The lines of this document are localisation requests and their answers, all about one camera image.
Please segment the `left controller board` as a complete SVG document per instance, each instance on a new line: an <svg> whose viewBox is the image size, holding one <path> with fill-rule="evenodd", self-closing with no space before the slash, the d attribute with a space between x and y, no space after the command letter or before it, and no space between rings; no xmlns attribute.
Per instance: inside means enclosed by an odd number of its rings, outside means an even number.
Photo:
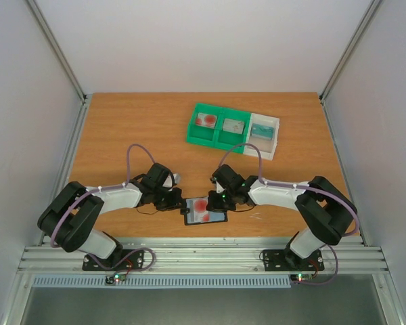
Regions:
<svg viewBox="0 0 406 325"><path fill-rule="evenodd" d="M121 282L124 282L126 279L127 279L126 274L114 274L114 275L105 277L105 284L106 285L117 285Z"/></svg>

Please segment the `green left bin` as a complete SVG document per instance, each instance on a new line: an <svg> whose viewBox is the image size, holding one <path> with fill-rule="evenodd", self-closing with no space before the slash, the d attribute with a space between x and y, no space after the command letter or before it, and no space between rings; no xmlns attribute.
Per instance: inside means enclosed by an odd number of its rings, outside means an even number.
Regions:
<svg viewBox="0 0 406 325"><path fill-rule="evenodd" d="M222 112L222 109L223 108L220 106L197 103L187 126L186 142L200 146L214 147L217 126L219 126L219 115ZM195 118L199 112L217 115L217 123L214 129L195 125Z"/></svg>

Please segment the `white right bin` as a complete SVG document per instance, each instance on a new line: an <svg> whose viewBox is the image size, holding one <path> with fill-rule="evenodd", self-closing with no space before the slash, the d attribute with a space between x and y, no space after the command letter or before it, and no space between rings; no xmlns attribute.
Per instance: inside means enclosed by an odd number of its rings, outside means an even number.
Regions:
<svg viewBox="0 0 406 325"><path fill-rule="evenodd" d="M262 159L273 160L279 126L280 120L276 117L252 113L246 143L256 146Z"/></svg>

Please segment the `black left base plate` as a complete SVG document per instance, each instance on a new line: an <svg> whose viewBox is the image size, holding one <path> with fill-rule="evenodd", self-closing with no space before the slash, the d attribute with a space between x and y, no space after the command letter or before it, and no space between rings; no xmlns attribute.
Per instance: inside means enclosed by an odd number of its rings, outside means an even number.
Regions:
<svg viewBox="0 0 406 325"><path fill-rule="evenodd" d="M83 271L127 271L143 268L143 250L116 249L107 259L86 254L83 258Z"/></svg>

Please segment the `aluminium frame rail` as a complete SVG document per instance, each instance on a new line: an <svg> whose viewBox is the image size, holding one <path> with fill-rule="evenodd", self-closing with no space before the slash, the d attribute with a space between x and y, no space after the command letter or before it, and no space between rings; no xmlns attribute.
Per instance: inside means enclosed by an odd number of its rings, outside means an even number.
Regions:
<svg viewBox="0 0 406 325"><path fill-rule="evenodd" d="M259 258L265 249L284 248L287 237L206 237L206 238L121 238L125 248L150 248L156 262L153 274L261 274ZM343 238L334 250L321 251L323 274L388 274L380 247L367 246L359 236ZM84 254L51 248L49 239L39 246L27 246L22 254L19 274L79 274Z"/></svg>

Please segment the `grey card in bin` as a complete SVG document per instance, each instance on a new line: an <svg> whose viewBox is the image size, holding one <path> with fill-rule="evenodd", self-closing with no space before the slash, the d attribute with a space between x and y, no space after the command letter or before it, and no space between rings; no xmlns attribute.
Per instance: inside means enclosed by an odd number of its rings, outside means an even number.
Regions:
<svg viewBox="0 0 406 325"><path fill-rule="evenodd" d="M235 134L243 134L245 122L231 118L225 118L223 121L223 131Z"/></svg>

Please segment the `red dotted card in bin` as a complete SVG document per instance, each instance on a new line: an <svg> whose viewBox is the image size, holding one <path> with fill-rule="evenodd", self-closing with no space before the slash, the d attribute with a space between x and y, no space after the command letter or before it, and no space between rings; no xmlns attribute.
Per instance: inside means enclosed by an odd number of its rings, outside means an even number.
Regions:
<svg viewBox="0 0 406 325"><path fill-rule="evenodd" d="M195 118L195 125L214 129L217 123L217 115L199 112Z"/></svg>

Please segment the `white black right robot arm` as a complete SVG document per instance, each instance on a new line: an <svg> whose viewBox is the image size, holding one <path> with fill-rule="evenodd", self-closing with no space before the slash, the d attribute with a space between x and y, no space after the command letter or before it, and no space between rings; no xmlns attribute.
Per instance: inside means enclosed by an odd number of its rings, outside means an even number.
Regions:
<svg viewBox="0 0 406 325"><path fill-rule="evenodd" d="M309 182L288 183L263 179L257 175L243 178L229 165L212 174L215 190L208 194L207 209L235 211L237 206L275 206L299 212L306 228L295 234L282 250L265 250L265 269L305 271L317 265L319 250L336 246L348 228L357 223L357 208L326 178L316 176Z"/></svg>

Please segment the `black leather card holder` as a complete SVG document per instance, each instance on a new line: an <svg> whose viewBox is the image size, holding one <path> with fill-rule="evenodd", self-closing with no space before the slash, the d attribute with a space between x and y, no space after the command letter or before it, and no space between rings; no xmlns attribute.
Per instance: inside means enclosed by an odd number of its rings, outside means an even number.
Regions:
<svg viewBox="0 0 406 325"><path fill-rule="evenodd" d="M206 222L206 223L220 223L220 222L227 222L227 213L222 213L222 212L212 212L212 211L208 211L209 215L210 215L210 221Z"/></svg>

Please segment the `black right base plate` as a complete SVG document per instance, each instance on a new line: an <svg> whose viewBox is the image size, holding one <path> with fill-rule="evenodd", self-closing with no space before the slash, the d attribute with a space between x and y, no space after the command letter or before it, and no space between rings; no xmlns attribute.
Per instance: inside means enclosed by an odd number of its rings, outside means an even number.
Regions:
<svg viewBox="0 0 406 325"><path fill-rule="evenodd" d="M260 252L259 259L267 272L311 272L325 269L320 250L312 252L306 259L301 259L293 253L287 253L284 249L265 249Z"/></svg>

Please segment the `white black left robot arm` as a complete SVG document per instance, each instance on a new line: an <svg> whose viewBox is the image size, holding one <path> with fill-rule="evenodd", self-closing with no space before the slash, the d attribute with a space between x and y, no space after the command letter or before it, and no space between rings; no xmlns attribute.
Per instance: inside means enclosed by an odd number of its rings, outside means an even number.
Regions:
<svg viewBox="0 0 406 325"><path fill-rule="evenodd" d="M147 204L162 212L182 209L185 200L177 187L180 180L180 174L155 162L147 173L115 186L85 187L73 181L53 199L37 225L50 237L53 248L89 253L98 257L106 269L116 269L123 253L112 237L94 229L98 217Z"/></svg>

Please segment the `green middle bin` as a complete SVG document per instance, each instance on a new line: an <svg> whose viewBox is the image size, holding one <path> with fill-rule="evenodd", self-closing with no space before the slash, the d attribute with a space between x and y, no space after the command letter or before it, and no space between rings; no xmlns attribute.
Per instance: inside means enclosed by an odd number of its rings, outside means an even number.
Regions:
<svg viewBox="0 0 406 325"><path fill-rule="evenodd" d="M219 126L215 135L215 147L229 150L247 140L251 114L241 110L224 108L219 115Z"/></svg>

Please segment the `red dotted card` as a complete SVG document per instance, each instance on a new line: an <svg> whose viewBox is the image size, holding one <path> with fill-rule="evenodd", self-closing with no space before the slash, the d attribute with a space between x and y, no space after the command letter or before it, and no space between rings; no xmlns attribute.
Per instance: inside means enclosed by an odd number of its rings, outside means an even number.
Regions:
<svg viewBox="0 0 406 325"><path fill-rule="evenodd" d="M195 118L195 125L214 129L217 123L217 115L199 112Z"/></svg>
<svg viewBox="0 0 406 325"><path fill-rule="evenodd" d="M186 224L194 225L199 223L206 223L210 221L209 212L206 210L208 199L189 198L186 200L189 212L185 216Z"/></svg>

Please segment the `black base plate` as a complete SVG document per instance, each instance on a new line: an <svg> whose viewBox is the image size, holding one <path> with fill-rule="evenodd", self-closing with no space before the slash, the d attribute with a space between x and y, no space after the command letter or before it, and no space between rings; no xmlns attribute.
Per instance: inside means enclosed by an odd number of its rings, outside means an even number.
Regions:
<svg viewBox="0 0 406 325"><path fill-rule="evenodd" d="M107 259L86 254L83 258L83 271L127 271L143 268L143 250L116 249Z"/></svg>
<svg viewBox="0 0 406 325"><path fill-rule="evenodd" d="M267 272L311 272L325 269L320 250L312 252L306 259L301 259L293 253L287 253L284 249L265 249L260 252L259 259Z"/></svg>

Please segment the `teal card in bin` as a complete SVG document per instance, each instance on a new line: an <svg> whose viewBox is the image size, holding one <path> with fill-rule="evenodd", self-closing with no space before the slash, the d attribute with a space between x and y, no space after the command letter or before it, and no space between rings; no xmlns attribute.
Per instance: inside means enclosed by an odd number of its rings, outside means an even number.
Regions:
<svg viewBox="0 0 406 325"><path fill-rule="evenodd" d="M251 126L250 136L270 141L274 137L275 129L268 125L253 123Z"/></svg>

